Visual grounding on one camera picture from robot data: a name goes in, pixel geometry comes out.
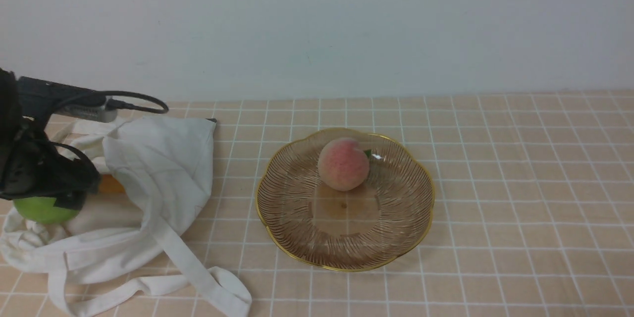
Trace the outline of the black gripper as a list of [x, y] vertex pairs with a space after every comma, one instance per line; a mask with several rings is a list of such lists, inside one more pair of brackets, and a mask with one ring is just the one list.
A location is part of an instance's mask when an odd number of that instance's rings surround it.
[[17, 79], [1, 71], [1, 198], [55, 197], [54, 206], [81, 210], [101, 175], [88, 158], [62, 158], [48, 139], [48, 123], [25, 117]]

